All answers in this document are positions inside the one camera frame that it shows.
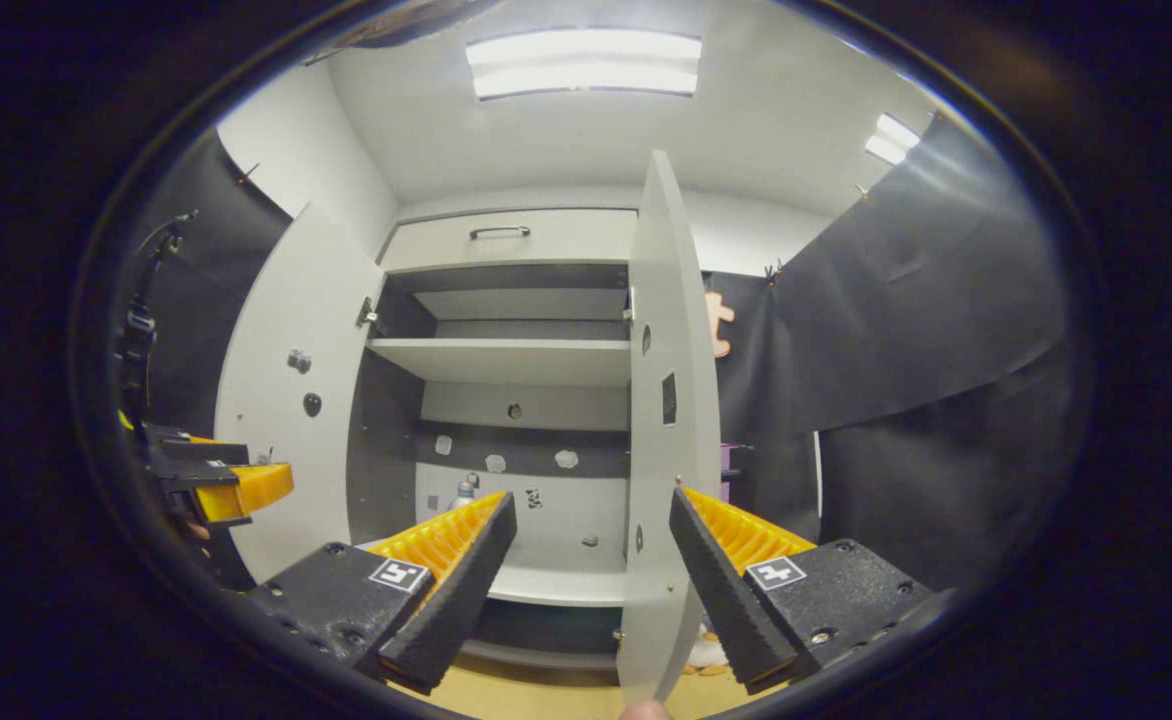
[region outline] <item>white wall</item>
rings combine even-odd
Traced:
[[[333,90],[329,64],[293,68],[217,123],[230,158],[295,218],[321,208],[367,254],[398,210]]]
[[[638,208],[641,186],[534,186],[472,192],[400,206],[401,220],[429,215],[513,208]],[[683,190],[691,239],[702,270],[763,276],[786,263],[834,218],[808,210],[696,190]]]
[[[247,443],[252,459],[274,447],[274,461],[293,464],[293,493],[230,530],[257,582],[325,542],[350,542],[345,470],[367,337],[354,319],[382,279],[366,250],[323,208],[309,205],[271,251],[239,313],[217,388],[214,435]],[[293,347],[311,353],[311,372],[286,364]],[[304,413],[308,392],[322,399],[315,417]]]

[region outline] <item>fluorescent light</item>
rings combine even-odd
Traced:
[[[481,100],[519,91],[649,90],[691,95],[701,41],[640,29],[551,29],[466,48]]]
[[[697,76],[645,64],[577,63],[513,68],[475,79],[475,94],[481,97],[574,88],[624,88],[691,95],[697,88]]]
[[[898,145],[905,147],[909,150],[912,147],[919,145],[919,136],[911,131],[906,125],[897,122],[892,115],[884,114],[879,115],[879,120],[875,123],[877,135],[888,136]]]
[[[884,137],[878,135],[871,136],[871,138],[866,141],[866,152],[874,155],[875,158],[887,161],[887,163],[893,165],[901,163],[902,159],[906,159],[905,147],[897,145],[897,143],[884,140]]]
[[[548,29],[466,47],[466,60],[472,67],[586,54],[696,60],[701,57],[701,41],[643,29]]]

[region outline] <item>drawer handle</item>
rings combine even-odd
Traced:
[[[525,227],[525,225],[496,225],[496,227],[473,229],[473,231],[471,231],[471,240],[479,240],[481,232],[500,232],[500,231],[505,232],[519,231],[519,235],[522,235],[523,237],[529,237],[530,235],[532,235],[531,229]]]

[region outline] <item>drawer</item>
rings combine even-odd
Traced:
[[[519,210],[400,225],[386,272],[537,263],[627,263],[635,210]]]

